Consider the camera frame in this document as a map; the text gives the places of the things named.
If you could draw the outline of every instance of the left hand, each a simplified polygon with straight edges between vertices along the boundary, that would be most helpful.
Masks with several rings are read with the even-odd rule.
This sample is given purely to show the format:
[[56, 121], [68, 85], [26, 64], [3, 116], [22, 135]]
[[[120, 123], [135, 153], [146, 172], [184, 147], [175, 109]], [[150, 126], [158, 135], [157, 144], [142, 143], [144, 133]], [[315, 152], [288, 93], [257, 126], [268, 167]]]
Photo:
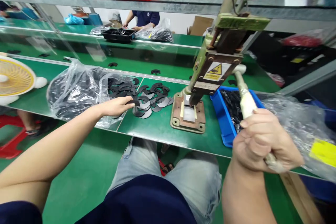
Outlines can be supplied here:
[[107, 115], [115, 117], [135, 106], [134, 103], [126, 104], [131, 100], [133, 100], [132, 96], [119, 97], [104, 103], [100, 103], [93, 107], [99, 111], [102, 117]]
[[140, 30], [141, 30], [141, 28], [142, 28], [142, 27], [139, 27], [139, 26], [134, 26], [134, 27], [132, 28], [132, 30], [140, 31]]
[[266, 109], [255, 109], [241, 121], [244, 128], [233, 141], [233, 160], [255, 172], [271, 172], [264, 158], [271, 151], [285, 170], [304, 164], [303, 157], [277, 117]]

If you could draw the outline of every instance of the person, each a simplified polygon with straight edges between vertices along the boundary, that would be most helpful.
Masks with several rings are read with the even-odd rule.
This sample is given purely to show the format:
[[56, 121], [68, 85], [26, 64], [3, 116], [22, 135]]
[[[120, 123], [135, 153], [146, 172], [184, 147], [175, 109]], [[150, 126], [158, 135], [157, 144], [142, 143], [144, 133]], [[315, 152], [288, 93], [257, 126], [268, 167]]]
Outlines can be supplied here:
[[128, 29], [128, 24], [134, 17], [138, 17], [138, 21], [135, 27], [132, 30], [140, 31], [143, 27], [149, 26], [154, 28], [160, 22], [160, 13], [159, 12], [148, 12], [148, 11], [139, 11], [131, 10], [128, 14], [128, 17], [125, 23], [122, 25], [123, 29]]
[[[14, 111], [3, 106], [0, 106], [0, 115]], [[24, 128], [26, 129], [26, 134], [28, 138], [36, 138], [46, 132], [51, 131], [56, 127], [58, 121], [54, 119], [47, 119], [40, 123], [37, 123], [35, 120], [35, 114], [24, 111], [16, 110], [17, 115], [20, 117]]]
[[[42, 223], [52, 180], [68, 165], [103, 116], [134, 107], [132, 97], [90, 107], [31, 146], [0, 173], [0, 222]], [[153, 141], [132, 138], [104, 201], [76, 223], [211, 223], [222, 200], [226, 224], [274, 224], [263, 172], [272, 150], [286, 170], [303, 158], [275, 115], [256, 109], [241, 122], [220, 199], [215, 156], [190, 152], [163, 177]]]
[[0, 1], [0, 16], [7, 17], [6, 10], [10, 9], [11, 7], [6, 4], [4, 1]]

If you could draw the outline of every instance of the sandal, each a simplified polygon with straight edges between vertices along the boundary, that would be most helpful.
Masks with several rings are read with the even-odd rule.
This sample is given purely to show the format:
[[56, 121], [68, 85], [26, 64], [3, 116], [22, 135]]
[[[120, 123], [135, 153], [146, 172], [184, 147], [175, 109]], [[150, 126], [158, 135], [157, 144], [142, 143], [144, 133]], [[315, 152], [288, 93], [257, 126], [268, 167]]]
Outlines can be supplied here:
[[26, 134], [30, 134], [26, 136], [27, 138], [34, 139], [44, 133], [52, 131], [57, 126], [58, 120], [47, 119], [39, 124], [41, 125], [39, 129], [33, 129], [30, 131], [26, 131]]
[[175, 168], [174, 164], [172, 163], [169, 163], [169, 164], [166, 164], [164, 167], [162, 167], [162, 171], [164, 172], [164, 174], [167, 175], [168, 172], [172, 171], [173, 169]]

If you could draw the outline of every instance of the cardboard box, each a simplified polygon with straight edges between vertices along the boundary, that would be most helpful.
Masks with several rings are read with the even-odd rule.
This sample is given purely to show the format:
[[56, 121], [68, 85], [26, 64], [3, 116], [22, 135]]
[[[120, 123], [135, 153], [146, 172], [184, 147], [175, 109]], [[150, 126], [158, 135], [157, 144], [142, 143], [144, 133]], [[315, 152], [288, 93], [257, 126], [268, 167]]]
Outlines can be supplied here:
[[208, 17], [201, 17], [201, 16], [195, 16], [194, 23], [192, 27], [189, 27], [190, 35], [196, 35], [196, 36], [203, 36], [203, 33], [206, 31], [208, 27], [211, 27], [214, 19], [208, 18]]

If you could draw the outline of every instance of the foot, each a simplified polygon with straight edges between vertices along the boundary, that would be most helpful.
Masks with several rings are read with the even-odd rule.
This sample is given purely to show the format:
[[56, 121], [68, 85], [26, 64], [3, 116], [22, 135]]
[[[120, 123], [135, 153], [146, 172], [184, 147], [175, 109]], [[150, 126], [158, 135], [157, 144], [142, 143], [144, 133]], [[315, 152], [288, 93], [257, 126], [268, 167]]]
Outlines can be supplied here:
[[162, 171], [167, 175], [168, 172], [173, 170], [175, 167], [172, 163], [166, 164], [164, 167], [162, 167]]
[[36, 138], [44, 133], [48, 133], [52, 131], [58, 124], [58, 120], [55, 119], [48, 119], [46, 121], [43, 121], [39, 124], [36, 124], [35, 129], [33, 130], [27, 130], [27, 137], [29, 138]]

